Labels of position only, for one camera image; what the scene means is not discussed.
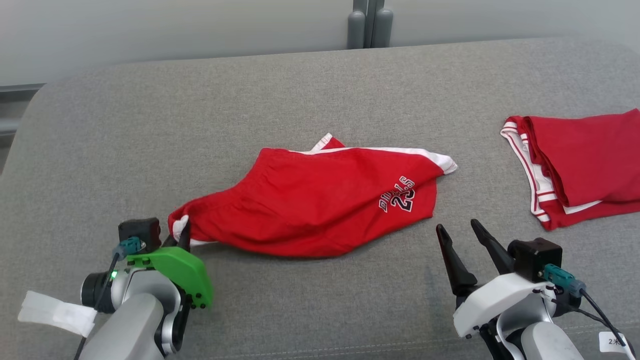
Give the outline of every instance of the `couch cushion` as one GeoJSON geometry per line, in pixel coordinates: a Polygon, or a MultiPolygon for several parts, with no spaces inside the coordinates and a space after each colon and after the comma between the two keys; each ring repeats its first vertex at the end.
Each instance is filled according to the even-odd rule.
{"type": "MultiPolygon", "coordinates": [[[[117,225],[226,189],[262,147],[418,147],[460,166],[438,180],[435,215],[335,259],[200,247],[212,309],[193,311],[178,359],[477,359],[459,339],[435,226],[481,282],[497,275],[469,226],[504,245],[545,237],[614,325],[640,339],[640,214],[543,230],[522,166],[499,135],[509,115],[585,117],[639,105],[640,56],[585,39],[532,39],[135,63],[44,86],[0,176],[0,344],[7,358],[68,359],[78,336],[18,323],[27,290],[79,302],[105,271],[117,225]]],[[[100,317],[103,322],[107,316],[100,317]]],[[[558,319],[598,358],[603,327],[558,319]]]]}

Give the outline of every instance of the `white label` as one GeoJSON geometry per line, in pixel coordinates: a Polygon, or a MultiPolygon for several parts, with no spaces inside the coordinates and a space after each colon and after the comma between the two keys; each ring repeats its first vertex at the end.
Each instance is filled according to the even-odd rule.
{"type": "Polygon", "coordinates": [[[29,290],[22,302],[18,321],[43,323],[87,337],[97,313],[88,306],[69,304],[29,290]]]}
{"type": "MultiPolygon", "coordinates": [[[[627,344],[627,339],[625,339],[625,336],[620,333],[618,333],[618,335],[620,335],[622,341],[627,344]]],[[[600,352],[621,352],[622,354],[626,353],[625,348],[622,347],[613,332],[602,331],[598,336],[600,337],[600,352]]]]}

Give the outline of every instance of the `folded red shorts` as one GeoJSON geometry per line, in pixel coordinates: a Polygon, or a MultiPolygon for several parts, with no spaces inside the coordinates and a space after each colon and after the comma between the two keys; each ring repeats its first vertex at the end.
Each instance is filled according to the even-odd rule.
{"type": "Polygon", "coordinates": [[[327,134],[311,151],[263,149],[233,188],[169,216],[191,244],[219,241],[276,256],[343,255],[433,214],[436,181],[457,169],[424,149],[343,147],[327,134]]]}
{"type": "Polygon", "coordinates": [[[500,134],[531,186],[547,230],[640,211],[640,111],[555,119],[513,116],[500,134]]]}

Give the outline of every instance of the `white stripe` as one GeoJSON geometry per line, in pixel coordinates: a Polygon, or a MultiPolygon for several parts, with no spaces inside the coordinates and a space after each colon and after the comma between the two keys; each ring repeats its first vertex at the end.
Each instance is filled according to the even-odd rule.
{"type": "Polygon", "coordinates": [[[420,155],[425,158],[431,160],[434,164],[438,165],[445,175],[451,174],[456,171],[458,165],[453,161],[453,159],[446,155],[437,154],[435,152],[430,152],[425,149],[409,149],[404,147],[341,147],[339,149],[327,149],[327,150],[316,150],[316,151],[292,151],[298,152],[304,155],[318,155],[318,154],[328,154],[330,152],[338,152],[338,151],[346,151],[350,149],[368,149],[368,150],[377,150],[377,151],[389,151],[389,152],[399,152],[401,154],[411,154],[411,155],[420,155]]]}
{"type": "Polygon", "coordinates": [[[217,241],[200,241],[196,239],[191,239],[189,243],[191,244],[191,246],[202,246],[202,245],[217,243],[217,241]]]}
{"type": "Polygon", "coordinates": [[[545,194],[545,195],[538,196],[538,201],[545,202],[545,201],[549,201],[549,200],[556,200],[557,198],[558,198],[558,196],[556,196],[554,193],[548,193],[548,194],[545,194]]]}
{"type": "Polygon", "coordinates": [[[331,141],[332,138],[333,138],[333,135],[331,135],[331,133],[327,133],[322,137],[322,139],[320,139],[320,141],[318,141],[317,144],[313,146],[313,148],[311,148],[311,151],[321,150],[323,147],[325,147],[326,144],[329,143],[329,141],[331,141]]]}
{"type": "Polygon", "coordinates": [[[588,204],[583,204],[583,205],[578,205],[578,206],[570,206],[569,208],[567,208],[566,206],[563,205],[563,209],[564,209],[564,213],[565,214],[573,214],[573,213],[577,213],[578,211],[582,211],[584,209],[588,209],[591,206],[597,205],[599,203],[601,203],[601,200],[596,200],[593,202],[589,202],[588,204]]]}
{"type": "Polygon", "coordinates": [[[516,134],[518,133],[513,129],[503,129],[500,132],[500,135],[505,139],[511,139],[511,141],[509,141],[509,145],[516,156],[518,156],[518,159],[525,170],[527,180],[529,180],[529,187],[531,188],[531,213],[536,216],[546,214],[544,210],[540,209],[536,190],[538,193],[552,192],[554,190],[553,184],[551,183],[551,179],[542,174],[542,167],[540,165],[531,163],[529,152],[522,143],[520,137],[515,136],[516,134]]]}

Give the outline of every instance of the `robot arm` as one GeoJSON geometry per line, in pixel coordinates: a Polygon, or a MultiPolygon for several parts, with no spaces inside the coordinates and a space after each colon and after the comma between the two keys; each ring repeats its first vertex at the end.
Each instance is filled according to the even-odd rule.
{"type": "Polygon", "coordinates": [[[538,238],[529,242],[515,240],[507,251],[478,220],[471,220],[471,226],[500,273],[483,286],[477,285],[476,277],[465,268],[444,226],[436,227],[451,290],[456,296],[453,321],[458,335],[471,338],[477,331],[494,360],[582,359],[552,320],[566,312],[556,307],[557,302],[577,307],[580,298],[570,297],[568,291],[561,293],[540,276],[546,264],[560,265],[562,248],[538,238]],[[549,350],[546,341],[551,334],[553,339],[563,340],[563,352],[549,350]]]}
{"type": "Polygon", "coordinates": [[[129,268],[84,280],[82,304],[113,315],[79,358],[164,359],[180,350],[189,311],[211,305],[211,280],[202,261],[189,253],[188,222],[179,241],[169,236],[162,245],[156,218],[129,220],[118,229],[119,246],[139,245],[134,254],[127,251],[129,268]]]}

